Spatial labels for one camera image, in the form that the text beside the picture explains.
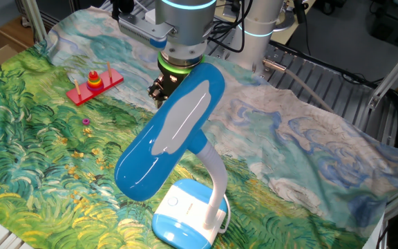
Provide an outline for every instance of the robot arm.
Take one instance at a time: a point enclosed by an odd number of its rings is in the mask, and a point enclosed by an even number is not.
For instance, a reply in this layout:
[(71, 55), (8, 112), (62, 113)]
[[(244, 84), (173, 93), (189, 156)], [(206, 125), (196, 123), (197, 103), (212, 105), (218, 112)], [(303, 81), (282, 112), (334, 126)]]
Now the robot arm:
[(161, 74), (148, 89), (159, 108), (201, 63), (213, 28), (216, 0), (155, 0), (154, 22), (132, 15), (133, 1), (114, 1), (113, 18), (120, 30), (160, 51)]

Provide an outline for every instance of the black clamp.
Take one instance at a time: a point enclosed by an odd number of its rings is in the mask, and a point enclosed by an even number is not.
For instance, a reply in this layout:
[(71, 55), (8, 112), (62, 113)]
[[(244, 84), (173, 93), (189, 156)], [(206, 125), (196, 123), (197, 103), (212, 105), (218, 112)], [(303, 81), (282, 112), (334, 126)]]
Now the black clamp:
[(297, 16), (297, 22), (303, 24), (306, 22), (305, 10), (310, 7), (308, 3), (302, 3), (302, 0), (293, 0), (294, 9), (293, 13)]

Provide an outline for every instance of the green ring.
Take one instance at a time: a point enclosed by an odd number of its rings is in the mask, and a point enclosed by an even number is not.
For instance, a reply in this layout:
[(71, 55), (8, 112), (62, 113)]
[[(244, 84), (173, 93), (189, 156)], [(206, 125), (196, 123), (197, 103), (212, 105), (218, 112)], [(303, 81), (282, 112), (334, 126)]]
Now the green ring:
[[(191, 70), (193, 68), (176, 68), (172, 65), (169, 65), (166, 61), (164, 61), (164, 59), (162, 58), (161, 53), (159, 52), (158, 54), (158, 61), (161, 64), (161, 66), (165, 69), (167, 69), (168, 71), (172, 72), (172, 73), (178, 73), (178, 74), (189, 74), (191, 72)], [(203, 63), (205, 61), (205, 56), (202, 56), (202, 59), (200, 60), (200, 63)]]

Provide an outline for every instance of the cable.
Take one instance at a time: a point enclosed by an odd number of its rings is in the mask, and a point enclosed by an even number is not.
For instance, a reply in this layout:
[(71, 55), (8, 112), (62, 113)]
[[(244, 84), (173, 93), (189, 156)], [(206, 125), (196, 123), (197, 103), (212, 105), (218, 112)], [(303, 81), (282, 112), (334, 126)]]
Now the cable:
[(224, 194), (224, 199), (225, 202), (227, 203), (227, 209), (228, 209), (228, 217), (227, 217), (227, 222), (225, 224), (224, 229), (219, 229), (219, 233), (225, 233), (227, 231), (228, 225), (229, 225), (229, 220), (231, 219), (231, 207), (229, 206), (229, 201), (227, 199), (227, 195)]
[(285, 72), (291, 76), (297, 83), (299, 83), (308, 93), (311, 94), (313, 98), (317, 100), (317, 102), (326, 110), (329, 111), (330, 113), (335, 113), (330, 106), (328, 106), (325, 101), (323, 101), (313, 90), (305, 84), (303, 80), (301, 80), (295, 73), (291, 72), (288, 69), (285, 69)]
[[(248, 4), (248, 8), (247, 11), (249, 11), (249, 9), (252, 7), (253, 4), (253, 0), (249, 0), (249, 4)], [(236, 50), (234, 48), (231, 48), (225, 44), (223, 44), (222, 42), (218, 41), (217, 39), (214, 39), (213, 37), (208, 37), (208, 40), (215, 42), (218, 45), (221, 45), (223, 48), (226, 48), (227, 50), (230, 50), (231, 52), (235, 52), (235, 53), (240, 53), (243, 51), (244, 47), (245, 47), (245, 22), (244, 22), (244, 17), (246, 17), (247, 15), (245, 14), (245, 0), (242, 0), (242, 8), (241, 8), (241, 12), (242, 12), (242, 18), (239, 20), (242, 22), (242, 44), (240, 45), (240, 49)]]
[(147, 8), (145, 8), (138, 0), (135, 0), (135, 3), (138, 4), (139, 6), (141, 6), (141, 8), (143, 10), (145, 10), (145, 12), (148, 12), (149, 10)]
[(308, 21), (307, 21), (307, 15), (305, 15), (305, 34), (307, 37), (307, 49), (308, 49), (308, 55), (311, 56), (311, 51), (310, 51), (310, 42), (308, 41)]
[[(318, 64), (319, 66), (322, 66), (322, 67), (331, 69), (333, 71), (339, 72), (340, 74), (342, 74), (342, 77), (347, 76), (350, 79), (355, 80), (355, 81), (357, 81), (359, 83), (360, 82), (364, 82), (363, 79), (361, 79), (360, 77), (358, 77), (357, 75), (355, 75), (353, 73), (350, 73), (350, 72), (348, 72), (346, 70), (343, 70), (342, 68), (338, 68), (336, 66), (330, 65), (328, 63), (322, 62), (321, 60), (318, 60), (318, 59), (316, 59), (314, 57), (306, 55), (306, 54), (302, 53), (299, 50), (296, 50), (296, 49), (287, 47), (287, 46), (285, 46), (283, 44), (280, 44), (277, 41), (270, 40), (269, 44), (272, 45), (273, 47), (276, 47), (276, 48), (278, 48), (278, 49), (290, 54), (290, 55), (299, 56), (300, 58), (306, 59), (309, 62)], [(367, 86), (367, 87), (370, 87), (371, 89), (376, 89), (377, 88), (377, 84), (375, 84), (375, 83), (374, 84), (364, 84), (364, 85)], [(397, 111), (397, 123), (398, 123), (398, 92), (396, 92), (394, 89), (389, 89), (388, 92), (386, 93), (386, 96), (392, 102), (392, 104), (394, 105), (394, 108)]]
[(379, 236), (379, 239), (377, 240), (377, 245), (376, 245), (376, 249), (379, 249), (380, 246), (380, 242), (383, 240), (383, 238), (385, 237), (385, 234), (387, 233), (387, 231), (389, 230), (391, 224), (389, 223), (385, 230), (381, 233), (381, 235)]
[(237, 21), (237, 19), (233, 22), (233, 24), (231, 24), (230, 26), (228, 26), (227, 28), (221, 28), (218, 30), (213, 30), (211, 32), (212, 35), (214, 34), (220, 34), (220, 33), (225, 33), (228, 32), (229, 30), (232, 30), (233, 28), (237, 27), (237, 25), (239, 25), (241, 22), (243, 22), (243, 20), (247, 17), (249, 11), (252, 8), (252, 4), (253, 4), (253, 0), (249, 0), (248, 6), (247, 6), (247, 12), (245, 12), (244, 14), (244, 9), (245, 9), (245, 0), (242, 0), (242, 6), (240, 7), (242, 10), (242, 18), (240, 20)]
[(222, 4), (222, 5), (216, 6), (216, 8), (219, 8), (219, 7), (222, 7), (222, 6), (232, 6), (232, 4), (231, 3)]
[(220, 30), (226, 30), (226, 31), (224, 32), (224, 35), (225, 35), (225, 34), (228, 33), (230, 30), (232, 30), (234, 27), (236, 27), (238, 24), (242, 23), (242, 27), (241, 27), (241, 30), (242, 30), (242, 44), (240, 45), (240, 49), (239, 49), (239, 50), (236, 50), (236, 49), (234, 49), (234, 48), (231, 48), (231, 47), (229, 47), (229, 46), (223, 44), (222, 42), (218, 41), (217, 39), (215, 39), (215, 38), (213, 38), (213, 37), (208, 37), (208, 40), (210, 40), (210, 41), (216, 43), (217, 45), (221, 45), (223, 48), (225, 48), (225, 49), (227, 49), (227, 50), (230, 50), (231, 52), (234, 52), (234, 53), (240, 53), (240, 52), (242, 52), (243, 49), (244, 49), (244, 47), (245, 47), (245, 22), (244, 22), (244, 20), (245, 20), (245, 18), (247, 17), (249, 10), (252, 8), (252, 4), (253, 4), (253, 0), (249, 0), (248, 6), (247, 6), (247, 12), (245, 12), (245, 0), (242, 0), (242, 8), (241, 8), (242, 18), (240, 18), (239, 21), (235, 21), (232, 25), (230, 25), (230, 26), (228, 27), (228, 29), (225, 29), (225, 28), (220, 29)]

